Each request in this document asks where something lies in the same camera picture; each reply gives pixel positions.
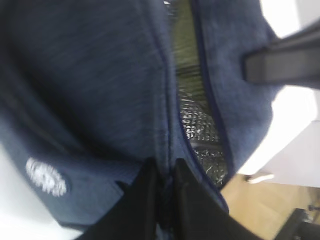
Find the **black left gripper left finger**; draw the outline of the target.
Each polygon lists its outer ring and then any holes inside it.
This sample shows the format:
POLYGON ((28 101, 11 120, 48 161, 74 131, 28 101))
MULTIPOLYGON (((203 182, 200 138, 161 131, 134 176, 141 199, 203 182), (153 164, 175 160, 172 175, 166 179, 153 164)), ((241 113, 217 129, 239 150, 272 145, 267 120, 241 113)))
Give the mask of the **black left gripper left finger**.
POLYGON ((149 158, 116 205, 89 227, 80 240, 154 240, 158 171, 149 158))

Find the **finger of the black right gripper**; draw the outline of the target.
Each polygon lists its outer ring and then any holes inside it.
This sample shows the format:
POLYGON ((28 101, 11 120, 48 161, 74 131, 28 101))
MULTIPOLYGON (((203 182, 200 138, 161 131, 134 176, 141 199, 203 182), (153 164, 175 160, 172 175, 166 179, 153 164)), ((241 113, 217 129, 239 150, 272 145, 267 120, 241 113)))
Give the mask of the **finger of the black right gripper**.
POLYGON ((320 22, 252 51, 243 58, 245 80, 256 85, 320 86, 320 22))

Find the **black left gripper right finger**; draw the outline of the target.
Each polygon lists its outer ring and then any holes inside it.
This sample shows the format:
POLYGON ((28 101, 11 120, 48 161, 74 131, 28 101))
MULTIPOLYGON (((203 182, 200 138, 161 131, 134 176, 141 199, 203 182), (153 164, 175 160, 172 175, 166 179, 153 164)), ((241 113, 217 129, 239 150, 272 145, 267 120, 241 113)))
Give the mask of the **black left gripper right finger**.
POLYGON ((256 240, 206 192, 184 159, 174 175, 174 238, 176 240, 256 240))

